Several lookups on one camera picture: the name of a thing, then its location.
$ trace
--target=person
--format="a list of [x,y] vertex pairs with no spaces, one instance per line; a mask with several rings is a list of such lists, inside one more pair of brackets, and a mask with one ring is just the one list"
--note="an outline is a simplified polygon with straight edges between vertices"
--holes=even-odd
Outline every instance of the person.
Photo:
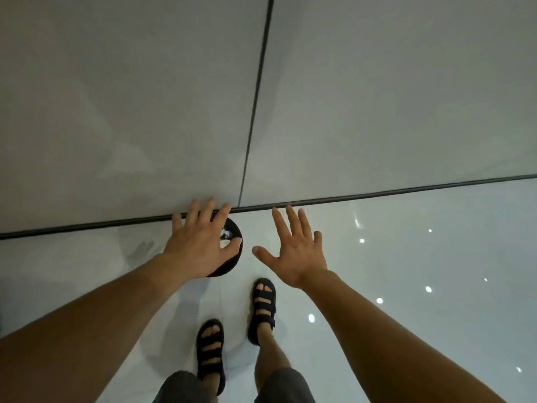
[[[172,218],[164,251],[149,262],[45,315],[0,340],[0,400],[94,402],[136,344],[160,306],[189,280],[206,277],[238,253],[240,239],[220,248],[220,231],[231,209],[211,221],[214,199],[199,212],[192,202],[184,226]],[[304,291],[332,327],[368,399],[377,402],[502,402],[491,389],[406,330],[327,269],[322,236],[305,212],[286,208],[288,229],[272,209],[281,248],[252,251],[283,283]],[[313,402],[305,379],[272,337],[276,288],[256,281],[256,312],[248,339],[260,345],[255,367],[259,403]],[[196,339],[197,376],[172,374],[155,401],[205,402],[225,387],[223,330],[218,320],[202,325]]]

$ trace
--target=black circular object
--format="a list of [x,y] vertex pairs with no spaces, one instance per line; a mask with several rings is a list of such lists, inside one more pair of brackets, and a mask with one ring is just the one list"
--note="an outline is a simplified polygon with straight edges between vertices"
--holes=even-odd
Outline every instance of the black circular object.
[[[241,231],[239,230],[235,222],[233,222],[230,218],[227,218],[224,224],[224,229],[222,229],[220,240],[231,240],[235,237],[242,238]],[[233,269],[233,267],[237,265],[238,260],[241,257],[243,244],[244,244],[244,241],[241,242],[241,247],[238,249],[238,253],[235,256],[233,256],[231,259],[226,261],[224,264],[222,264],[219,268],[217,268],[213,273],[211,273],[207,277],[218,277],[218,276],[223,276],[226,273],[229,273]]]

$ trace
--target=shorts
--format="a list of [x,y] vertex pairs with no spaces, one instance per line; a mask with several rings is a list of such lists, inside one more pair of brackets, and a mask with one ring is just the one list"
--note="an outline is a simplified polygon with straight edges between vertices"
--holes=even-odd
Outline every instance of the shorts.
[[[153,403],[211,401],[213,399],[193,373],[179,371],[165,380]],[[303,376],[290,367],[283,367],[268,378],[255,403],[315,403],[315,400]]]

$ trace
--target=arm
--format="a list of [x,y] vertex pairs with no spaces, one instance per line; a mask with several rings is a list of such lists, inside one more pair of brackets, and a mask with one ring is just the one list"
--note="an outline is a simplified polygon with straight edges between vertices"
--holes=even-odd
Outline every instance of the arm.
[[281,280],[306,292],[324,315],[360,385],[373,402],[503,402],[491,389],[347,286],[326,267],[322,236],[303,210],[287,206],[291,232],[272,210],[280,256],[254,255]]
[[194,201],[162,254],[1,339],[2,401],[94,402],[171,294],[238,253],[240,239],[220,249],[231,206],[210,222],[214,206]]

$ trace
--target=white floor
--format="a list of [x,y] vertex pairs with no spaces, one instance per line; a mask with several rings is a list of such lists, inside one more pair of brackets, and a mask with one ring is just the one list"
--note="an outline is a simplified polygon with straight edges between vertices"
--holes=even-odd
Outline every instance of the white floor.
[[[386,196],[305,208],[323,232],[329,267],[509,402],[537,400],[537,180]],[[277,252],[269,211],[233,214],[244,253],[229,274],[191,282],[152,319],[100,402],[151,402],[178,369],[194,370],[194,337],[225,326],[228,383],[221,402],[252,402],[257,349],[246,339],[249,292],[275,282],[275,336],[318,402],[367,401],[326,320],[250,253]],[[170,223],[0,242],[5,335],[143,263]]]

